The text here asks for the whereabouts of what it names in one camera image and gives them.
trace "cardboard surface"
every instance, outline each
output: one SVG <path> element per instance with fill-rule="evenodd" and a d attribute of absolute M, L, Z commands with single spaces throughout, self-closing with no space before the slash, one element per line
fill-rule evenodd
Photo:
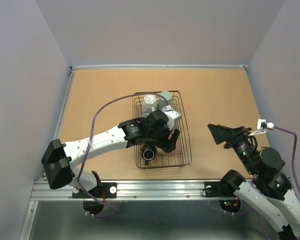
<path fill-rule="evenodd" d="M 103 180 L 220 179 L 228 170 L 249 178 L 232 149 L 216 145 L 207 127 L 220 124 L 254 131 L 260 114 L 244 69 L 80 69 L 76 70 L 60 132 L 62 142 L 90 135 L 96 111 L 113 99 L 135 92 L 177 90 L 181 93 L 190 135 L 188 166 L 139 169 L 134 148 L 105 153 L 85 164 Z M 132 99 L 106 107 L 95 121 L 94 134 L 133 118 Z M 258 145 L 269 146 L 266 135 Z"/>

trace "corner wall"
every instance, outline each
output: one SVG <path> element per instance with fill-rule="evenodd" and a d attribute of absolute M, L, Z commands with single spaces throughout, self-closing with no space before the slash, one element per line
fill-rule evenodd
<path fill-rule="evenodd" d="M 36 0 L 71 66 L 248 64 L 284 0 Z"/>
<path fill-rule="evenodd" d="M 34 0 L 0 0 L 0 240 L 19 239 L 70 69 Z"/>
<path fill-rule="evenodd" d="M 298 134 L 295 169 L 300 182 L 300 0 L 286 0 L 247 69 L 262 118 Z M 268 134 L 292 177 L 293 136 Z"/>

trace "purple cable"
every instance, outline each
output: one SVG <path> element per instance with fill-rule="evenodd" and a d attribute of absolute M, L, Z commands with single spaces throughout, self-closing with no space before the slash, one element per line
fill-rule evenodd
<path fill-rule="evenodd" d="M 245 212 L 238 212 L 238 213 L 235 213 L 234 215 L 246 215 L 246 214 L 250 214 L 250 213 L 253 213 L 255 210 L 253 208 L 251 208 L 249 211 L 245 211 Z"/>
<path fill-rule="evenodd" d="M 277 129 L 277 130 L 283 131 L 285 133 L 292 134 L 294 136 L 291 166 L 292 166 L 292 175 L 293 175 L 293 178 L 294 178 L 294 181 L 295 181 L 295 185 L 296 185 L 296 188 L 298 189 L 298 192 L 300 194 L 300 185 L 299 185 L 299 182 L 298 182 L 298 179 L 297 179 L 296 168 L 295 168 L 295 156 L 296 156 L 296 148 L 297 148 L 297 140 L 298 140 L 297 134 L 293 131 L 286 130 L 286 129 L 278 127 L 278 126 L 274 126 L 274 128 Z"/>
<path fill-rule="evenodd" d="M 145 92 L 139 92 L 139 93 L 135 93 L 135 94 L 130 94 L 130 95 L 122 96 L 122 97 L 119 97 L 119 98 L 117 98 L 117 99 L 115 99 L 115 100 L 112 100 L 112 101 L 106 103 L 105 105 L 103 105 L 103 106 L 95 113 L 95 115 L 93 116 L 92 125 L 91 125 L 91 131 L 90 131 L 90 137 L 89 137 L 89 142 L 92 143 L 92 139 L 93 139 L 93 137 L 94 137 L 95 122 L 96 122 L 97 115 L 98 115 L 105 107 L 107 107 L 107 106 L 109 106 L 110 104 L 113 104 L 113 103 L 115 103 L 115 102 L 117 102 L 117 101 L 119 101 L 119 100 L 122 100 L 122 99 L 127 99 L 127 98 L 130 98 L 130 97 L 139 96 L 139 95 L 146 95 L 146 94 L 156 95 L 156 96 L 162 98 L 162 99 L 166 102 L 166 104 L 169 105 L 168 100 L 167 100 L 164 96 L 162 96 L 162 95 L 160 95 L 160 94 L 158 94 L 158 93 L 155 93 L 155 92 L 148 92 L 148 91 L 145 91 Z M 103 216 L 97 216 L 97 215 L 96 215 L 95 217 L 96 217 L 96 218 L 106 218 L 106 217 L 110 217 L 110 216 L 116 214 L 116 213 L 118 212 L 118 210 L 117 210 L 114 206 L 111 206 L 110 204 L 107 204 L 107 203 L 105 203 L 105 202 L 102 202 L 102 201 L 98 200 L 96 197 L 92 196 L 92 195 L 84 188 L 84 186 L 80 183 L 80 177 L 81 177 L 81 174 L 82 174 L 82 172 L 83 172 L 83 170 L 84 170 L 84 167 L 85 167 L 85 164 L 86 164 L 86 161 L 87 161 L 87 158 L 88 158 L 89 150 L 90 150 L 90 144 L 87 145 L 85 154 L 84 154 L 84 156 L 83 156 L 83 161 L 82 161 L 81 168 L 80 168 L 80 171 L 79 171 L 79 174 L 78 174 L 78 177 L 77 177 L 77 181 L 78 181 L 78 183 L 79 183 L 80 188 L 81 188 L 81 189 L 85 192 L 85 194 L 87 194 L 90 198 L 92 198 L 93 200 L 95 200 L 96 202 L 100 203 L 100 204 L 103 205 L 103 206 L 112 208 L 112 209 L 115 211 L 114 213 L 109 214 L 109 215 L 103 215 Z"/>

